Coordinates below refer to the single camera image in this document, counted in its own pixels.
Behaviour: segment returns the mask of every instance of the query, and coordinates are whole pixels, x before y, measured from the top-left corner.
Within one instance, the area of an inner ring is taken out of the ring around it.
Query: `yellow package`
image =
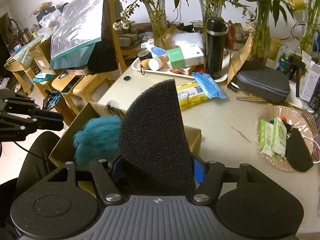
[[[195,81],[178,86],[177,93],[181,111],[208,100],[202,88]]]

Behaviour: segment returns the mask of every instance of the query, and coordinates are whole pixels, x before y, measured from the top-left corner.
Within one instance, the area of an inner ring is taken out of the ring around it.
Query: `blue gripper pad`
[[[118,181],[122,175],[122,157],[117,158],[113,165],[112,165],[112,169],[111,169],[111,179],[113,181]]]
[[[193,159],[193,176],[198,184],[201,184],[205,178],[203,166],[196,159]]]

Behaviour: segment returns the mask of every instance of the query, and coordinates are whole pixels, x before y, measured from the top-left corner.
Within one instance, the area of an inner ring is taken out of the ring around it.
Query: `smartphone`
[[[61,91],[62,94],[69,94],[72,89],[79,83],[83,76],[75,76],[66,87]]]
[[[69,73],[68,73],[68,71],[64,71],[64,72],[62,72],[61,74],[60,74],[60,76],[58,77],[58,80],[60,80],[61,78],[64,78],[65,76],[68,76],[69,75]]]

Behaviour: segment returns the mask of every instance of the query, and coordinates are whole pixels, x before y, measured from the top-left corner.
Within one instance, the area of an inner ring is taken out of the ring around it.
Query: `dried flower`
[[[124,29],[129,29],[129,24],[124,23],[124,24],[122,25],[122,28],[124,28]]]
[[[121,25],[120,25],[120,23],[114,23],[113,25],[112,25],[112,27],[113,27],[113,29],[115,29],[116,31],[119,31],[119,30],[121,30]]]
[[[138,1],[142,2],[143,0],[135,0],[120,13],[121,21],[112,25],[116,31],[121,30],[122,28],[129,29],[129,18],[133,14],[134,9],[140,7],[140,5],[137,4]]]
[[[243,30],[249,33],[255,33],[256,17],[246,6],[243,6],[242,18],[244,19],[247,14],[249,14],[249,19],[246,19]]]

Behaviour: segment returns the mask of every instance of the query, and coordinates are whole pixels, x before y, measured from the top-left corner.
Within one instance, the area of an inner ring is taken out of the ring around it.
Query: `black pouch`
[[[283,103],[290,93],[289,80],[280,71],[246,61],[237,74],[238,87],[271,102]]]

